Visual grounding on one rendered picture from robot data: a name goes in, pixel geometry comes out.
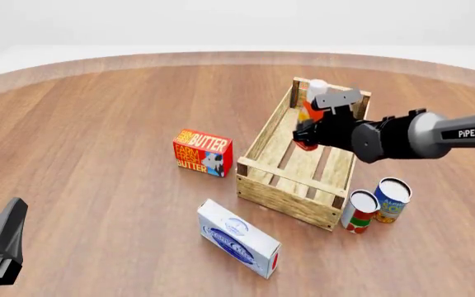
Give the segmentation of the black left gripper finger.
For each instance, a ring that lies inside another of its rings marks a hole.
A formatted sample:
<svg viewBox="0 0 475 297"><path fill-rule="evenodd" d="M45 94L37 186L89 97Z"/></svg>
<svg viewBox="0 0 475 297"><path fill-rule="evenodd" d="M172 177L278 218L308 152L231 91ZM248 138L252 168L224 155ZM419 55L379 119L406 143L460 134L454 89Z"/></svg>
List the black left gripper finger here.
<svg viewBox="0 0 475 297"><path fill-rule="evenodd" d="M0 255L4 259L23 262L22 235L28 205L13 197L0 214Z"/></svg>

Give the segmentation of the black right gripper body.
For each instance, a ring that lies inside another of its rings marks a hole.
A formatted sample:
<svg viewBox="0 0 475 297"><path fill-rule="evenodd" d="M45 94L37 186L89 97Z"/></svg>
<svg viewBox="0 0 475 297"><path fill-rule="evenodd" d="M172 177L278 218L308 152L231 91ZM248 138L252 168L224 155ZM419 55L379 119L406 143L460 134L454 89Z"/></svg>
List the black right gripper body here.
<svg viewBox="0 0 475 297"><path fill-rule="evenodd" d="M293 131L293 141L298 146L332 146L332 133L328 131L332 125L332 118L324 118L316 122L312 120L299 122L296 130Z"/></svg>

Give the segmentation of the red ketchup bottle white cap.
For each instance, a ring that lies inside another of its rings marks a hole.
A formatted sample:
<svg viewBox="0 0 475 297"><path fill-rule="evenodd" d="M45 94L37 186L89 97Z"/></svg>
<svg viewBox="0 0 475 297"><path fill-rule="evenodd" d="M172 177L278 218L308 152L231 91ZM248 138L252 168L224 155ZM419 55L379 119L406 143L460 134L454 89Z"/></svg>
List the red ketchup bottle white cap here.
<svg viewBox="0 0 475 297"><path fill-rule="evenodd" d="M296 130L306 128L322 118L323 111L315 111L311 107L311 103L316 95L326 93L328 88L328 83L321 79L312 79L309 81L306 98L303 100L303 105L299 111Z"/></svg>

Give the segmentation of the wooden slat tray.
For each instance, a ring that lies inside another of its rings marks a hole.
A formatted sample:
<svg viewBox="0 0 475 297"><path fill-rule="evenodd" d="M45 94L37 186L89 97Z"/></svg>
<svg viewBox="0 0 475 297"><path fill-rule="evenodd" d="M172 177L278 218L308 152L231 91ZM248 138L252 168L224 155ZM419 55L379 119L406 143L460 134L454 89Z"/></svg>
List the wooden slat tray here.
<svg viewBox="0 0 475 297"><path fill-rule="evenodd" d="M356 157L338 148L294 147L292 131L309 81L294 78L250 148L237 161L237 194L245 200L333 230L349 194Z"/></svg>

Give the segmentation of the small flat grey plate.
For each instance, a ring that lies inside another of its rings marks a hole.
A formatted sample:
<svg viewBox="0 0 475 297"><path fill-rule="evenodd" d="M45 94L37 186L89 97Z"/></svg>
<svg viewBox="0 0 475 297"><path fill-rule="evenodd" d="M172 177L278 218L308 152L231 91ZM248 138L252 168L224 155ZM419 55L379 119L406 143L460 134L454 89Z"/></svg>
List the small flat grey plate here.
<svg viewBox="0 0 475 297"><path fill-rule="evenodd" d="M361 99L362 94L358 89L338 92L328 90L326 93L318 94L313 98L311 108L314 111L331 111L336 115L338 108L343 106L350 108L352 104L355 104Z"/></svg>

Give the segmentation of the tomato soup tin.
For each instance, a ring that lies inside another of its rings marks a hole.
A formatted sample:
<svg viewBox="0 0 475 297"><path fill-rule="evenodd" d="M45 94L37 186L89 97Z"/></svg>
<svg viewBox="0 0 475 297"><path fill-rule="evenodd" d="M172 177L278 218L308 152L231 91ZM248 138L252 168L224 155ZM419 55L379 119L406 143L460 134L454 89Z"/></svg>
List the tomato soup tin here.
<svg viewBox="0 0 475 297"><path fill-rule="evenodd" d="M341 224L348 232L362 234L378 210L380 210L379 201L371 192L355 190L346 202L341 215Z"/></svg>

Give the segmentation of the blue alphabet soup tin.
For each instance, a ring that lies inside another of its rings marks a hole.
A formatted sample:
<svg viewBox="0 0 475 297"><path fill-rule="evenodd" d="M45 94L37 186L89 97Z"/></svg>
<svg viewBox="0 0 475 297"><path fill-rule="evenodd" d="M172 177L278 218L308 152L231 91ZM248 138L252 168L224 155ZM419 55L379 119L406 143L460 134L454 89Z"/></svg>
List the blue alphabet soup tin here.
<svg viewBox="0 0 475 297"><path fill-rule="evenodd" d="M378 183L374 195L380 204L375 219L382 223L397 220L412 198L412 190L408 184L396 177L384 177Z"/></svg>

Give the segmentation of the red butter box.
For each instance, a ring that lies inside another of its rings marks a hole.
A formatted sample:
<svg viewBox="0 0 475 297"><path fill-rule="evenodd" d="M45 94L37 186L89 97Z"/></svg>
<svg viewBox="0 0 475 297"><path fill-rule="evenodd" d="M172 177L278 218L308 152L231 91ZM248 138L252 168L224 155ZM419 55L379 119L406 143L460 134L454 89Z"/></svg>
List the red butter box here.
<svg viewBox="0 0 475 297"><path fill-rule="evenodd" d="M183 129L173 140L177 165L226 177L233 165L233 141L219 135Z"/></svg>

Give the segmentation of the white blue cream cheese box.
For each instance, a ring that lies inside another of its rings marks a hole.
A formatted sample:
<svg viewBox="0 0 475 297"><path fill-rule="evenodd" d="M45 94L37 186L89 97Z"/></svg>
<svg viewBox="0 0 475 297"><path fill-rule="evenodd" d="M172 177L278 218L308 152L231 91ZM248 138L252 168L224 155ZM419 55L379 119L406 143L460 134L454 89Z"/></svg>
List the white blue cream cheese box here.
<svg viewBox="0 0 475 297"><path fill-rule="evenodd" d="M275 271L281 242L208 199L197 209L200 234L264 279Z"/></svg>

